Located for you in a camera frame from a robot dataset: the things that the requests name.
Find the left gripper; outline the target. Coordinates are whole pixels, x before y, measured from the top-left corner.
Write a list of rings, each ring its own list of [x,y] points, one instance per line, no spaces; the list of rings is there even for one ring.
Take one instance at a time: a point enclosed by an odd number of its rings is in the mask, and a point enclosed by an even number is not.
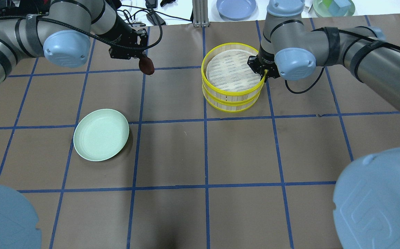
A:
[[[108,32],[108,40],[116,44],[116,46],[111,45],[108,50],[111,58],[138,58],[139,63],[148,62],[149,58],[144,48],[148,43],[146,29],[135,30],[127,24],[117,25]]]

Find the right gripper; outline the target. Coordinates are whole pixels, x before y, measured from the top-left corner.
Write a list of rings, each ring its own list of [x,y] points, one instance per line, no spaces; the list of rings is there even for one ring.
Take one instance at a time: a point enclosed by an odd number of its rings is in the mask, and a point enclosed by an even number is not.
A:
[[[275,63],[275,55],[268,52],[258,52],[256,56],[249,56],[247,64],[250,69],[267,78],[279,78],[279,70]]]

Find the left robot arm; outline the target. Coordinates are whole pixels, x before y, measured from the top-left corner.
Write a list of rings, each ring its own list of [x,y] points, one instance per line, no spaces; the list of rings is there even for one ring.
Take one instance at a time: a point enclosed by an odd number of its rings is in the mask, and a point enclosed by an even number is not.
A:
[[[110,45],[117,59],[138,58],[152,75],[145,54],[148,34],[135,30],[105,0],[52,0],[48,15],[0,17],[0,84],[20,60],[47,58],[62,67],[80,67],[88,60],[90,38]],[[0,185],[0,249],[39,249],[41,230],[31,203],[18,191]]]

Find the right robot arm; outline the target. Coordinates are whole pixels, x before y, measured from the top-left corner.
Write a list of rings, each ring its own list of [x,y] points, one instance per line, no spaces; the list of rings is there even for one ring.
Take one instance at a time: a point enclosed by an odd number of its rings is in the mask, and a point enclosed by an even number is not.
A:
[[[270,79],[249,110],[207,120],[211,249],[341,249],[336,178],[400,147],[400,113],[342,66],[302,95]]]

